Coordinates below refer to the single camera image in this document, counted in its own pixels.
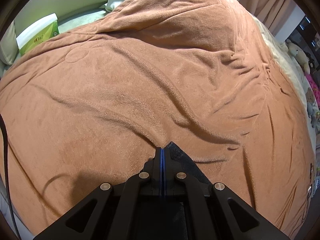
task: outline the blanket wrinkle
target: blanket wrinkle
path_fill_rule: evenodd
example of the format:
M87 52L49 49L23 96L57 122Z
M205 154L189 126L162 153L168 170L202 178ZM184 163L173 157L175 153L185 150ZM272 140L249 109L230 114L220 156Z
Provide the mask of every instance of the blanket wrinkle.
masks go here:
M12 202L35 235L171 141L291 239L304 221L304 106L236 0L126 0L21 57L0 111Z

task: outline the blue stripe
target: blue stripe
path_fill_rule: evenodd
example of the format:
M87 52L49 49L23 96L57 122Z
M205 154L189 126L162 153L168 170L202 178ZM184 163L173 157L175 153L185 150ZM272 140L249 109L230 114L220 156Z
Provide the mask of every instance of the blue stripe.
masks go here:
M160 179L159 179L159 192L160 192L160 194L159 194L159 197L162 197L162 172L163 172L162 171L162 169L163 169L162 155L163 155L162 149L160 149L160 174L159 174L159 177L160 177Z
M164 184L164 197L167 196L167 178L166 178L166 172L165 172L165 155L164 155L164 149L162 149L163 151L163 162L162 162L162 165L163 165L163 184Z

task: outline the curtain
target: curtain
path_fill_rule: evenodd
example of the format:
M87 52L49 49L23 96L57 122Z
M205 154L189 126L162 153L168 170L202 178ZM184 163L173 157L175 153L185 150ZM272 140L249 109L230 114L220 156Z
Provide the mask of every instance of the curtain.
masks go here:
M251 14L257 17L275 36L293 12L293 0L240 0Z

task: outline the fleece blanket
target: fleece blanket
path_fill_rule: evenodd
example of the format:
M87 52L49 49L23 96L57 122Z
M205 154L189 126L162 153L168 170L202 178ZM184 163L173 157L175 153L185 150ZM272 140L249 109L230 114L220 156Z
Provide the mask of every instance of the fleece blanket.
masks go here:
M315 95L316 98L316 102L318 107L320 106L320 91L319 88L317 86L317 84L315 83L315 81L313 80L312 76L310 74L305 73L304 74L310 84L310 87L312 88L313 94Z
M126 0L25 54L0 111L12 201L33 234L170 141L291 238L306 217L304 108L236 0Z

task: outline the teddy bear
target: teddy bear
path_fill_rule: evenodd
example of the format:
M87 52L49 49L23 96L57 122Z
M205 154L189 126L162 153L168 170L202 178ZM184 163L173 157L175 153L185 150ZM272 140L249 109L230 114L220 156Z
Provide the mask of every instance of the teddy bear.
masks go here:
M316 98L315 98L315 95L313 94L311 88L308 88L308 90L307 90L306 99L307 99L308 116L311 118L312 127L315 128L317 126L317 124L319 123L320 112L316 112L313 109L313 104L316 101Z
M306 56L307 56L307 58L308 58L310 69L311 69L311 68L314 68L314 67L315 67L315 60L311 57L311 54L310 54L310 53L308 53L308 52L306 52L306 51L305 51L304 53L306 54Z
M292 43L289 39L286 40L289 49L288 54L291 58L295 58L299 65L303 68L304 72L310 74L309 60L304 51L296 44Z

